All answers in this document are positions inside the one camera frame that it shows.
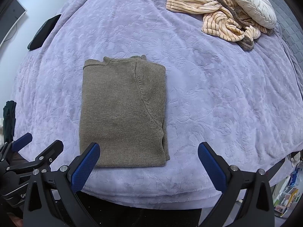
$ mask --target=cable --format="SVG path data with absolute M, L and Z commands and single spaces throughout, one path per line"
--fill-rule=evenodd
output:
M 16 30 L 15 30 L 14 34 L 13 34 L 13 35 L 12 35 L 10 38 L 8 38 L 8 39 L 4 40 L 3 42 L 6 42 L 6 41 L 8 41 L 8 40 L 12 39 L 12 37 L 15 35 L 16 31 L 17 31 L 17 24 L 16 24 Z

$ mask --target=peach striped fabric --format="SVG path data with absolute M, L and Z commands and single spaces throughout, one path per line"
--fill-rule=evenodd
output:
M 167 0 L 166 9 L 173 12 L 204 14 L 202 31 L 206 34 L 218 36 L 226 41 L 237 42 L 248 36 L 257 39 L 266 28 L 252 20 L 235 0 L 223 0 L 232 9 L 237 8 L 238 16 L 250 26 L 241 27 L 228 9 L 217 0 Z

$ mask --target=lavender plush blanket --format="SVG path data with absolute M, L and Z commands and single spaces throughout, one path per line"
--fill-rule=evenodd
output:
M 164 167 L 96 167 L 84 191 L 147 208 L 213 206 L 219 198 L 197 156 L 207 141 L 229 164 L 269 169 L 303 149 L 302 72 L 279 28 L 251 51 L 202 33 L 200 16 L 172 13 L 166 0 L 69 0 L 43 46 L 22 62 L 12 98 L 15 136 L 33 134 L 33 160 L 54 140 L 58 169 L 79 155 L 83 64 L 145 54 L 166 67 L 171 159 Z M 291 166 L 282 168 L 271 184 Z

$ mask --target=white pillow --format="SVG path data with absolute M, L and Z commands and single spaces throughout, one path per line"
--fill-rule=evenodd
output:
M 236 2 L 259 25 L 268 29 L 276 26 L 277 17 L 269 0 L 236 0 Z

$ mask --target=dark green fabric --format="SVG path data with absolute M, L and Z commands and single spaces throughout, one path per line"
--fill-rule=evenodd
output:
M 3 137 L 4 142 L 12 142 L 15 131 L 15 109 L 16 102 L 7 101 L 3 108 Z

